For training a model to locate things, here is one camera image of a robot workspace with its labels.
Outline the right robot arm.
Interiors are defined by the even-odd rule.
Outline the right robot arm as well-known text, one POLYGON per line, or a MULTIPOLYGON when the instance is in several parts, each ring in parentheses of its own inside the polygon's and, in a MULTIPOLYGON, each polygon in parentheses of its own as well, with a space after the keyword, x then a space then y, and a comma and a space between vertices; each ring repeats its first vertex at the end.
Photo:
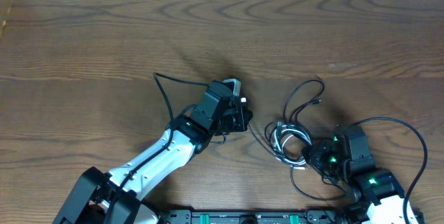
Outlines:
POLYGON ((352 204, 335 213, 335 223, 425 222, 422 212, 411 208, 394 174, 376 167, 360 126, 337 126, 332 138, 303 148, 302 155, 323 179, 346 186, 352 204))

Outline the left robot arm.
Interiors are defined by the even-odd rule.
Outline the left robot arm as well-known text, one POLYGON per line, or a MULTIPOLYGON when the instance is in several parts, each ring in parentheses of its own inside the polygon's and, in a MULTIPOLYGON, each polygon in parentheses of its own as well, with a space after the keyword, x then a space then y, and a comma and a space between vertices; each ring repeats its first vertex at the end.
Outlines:
POLYGON ((200 103, 170 121, 160 139, 129 162, 104 173, 87 169, 56 215, 55 223, 158 223, 143 204, 168 174, 207 148, 214 136, 244 132, 253 113, 237 79, 213 81, 200 103))

